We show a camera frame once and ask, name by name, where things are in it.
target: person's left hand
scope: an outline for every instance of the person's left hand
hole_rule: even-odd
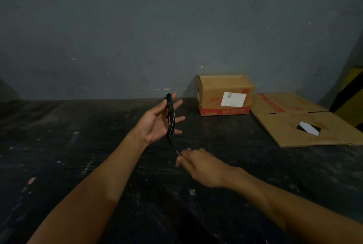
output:
[[[176,93],[174,93],[171,97],[175,99]],[[182,100],[178,100],[174,103],[174,110],[176,110],[182,103]],[[135,126],[135,130],[144,138],[147,145],[160,140],[168,131],[168,119],[166,118],[168,115],[168,109],[165,109],[166,106],[167,101],[164,99],[162,103],[146,111]],[[175,123],[184,120],[185,116],[178,117],[175,118]],[[175,129],[174,133],[181,134],[182,131]]]

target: hand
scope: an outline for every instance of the hand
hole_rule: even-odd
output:
[[[192,175],[193,179],[207,187],[224,187],[228,173],[234,169],[202,148],[183,150],[181,156],[176,158],[176,167],[180,164]]]
[[[175,99],[176,93],[174,93],[171,97]],[[174,110],[176,110],[182,103],[182,100],[178,100],[174,103]],[[168,115],[168,109],[165,109],[166,106],[167,101],[164,99],[162,103],[146,111],[134,128],[134,130],[143,137],[147,145],[160,140],[168,131],[168,119],[166,118]],[[184,120],[185,116],[178,117],[175,118],[175,123]],[[174,133],[181,134],[182,131],[175,129]]]

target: closed cardboard box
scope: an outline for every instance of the closed cardboard box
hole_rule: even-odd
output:
[[[252,113],[280,147],[363,144],[363,133],[294,93],[256,94]]]
[[[197,100],[200,114],[248,114],[252,103],[254,85],[247,75],[198,75]]]

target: right forearm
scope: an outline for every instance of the right forearm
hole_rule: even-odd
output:
[[[356,243],[363,239],[362,225],[317,204],[267,184],[241,168],[232,168],[224,179],[259,208],[285,233],[311,243]]]

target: worn table surface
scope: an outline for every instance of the worn table surface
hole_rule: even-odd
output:
[[[0,105],[0,244],[25,243],[46,215],[117,147],[156,100]],[[176,149],[205,148],[272,185],[363,223],[363,147],[279,148],[253,115],[177,114]],[[176,169],[165,139],[146,148],[100,243],[289,243],[243,197]]]

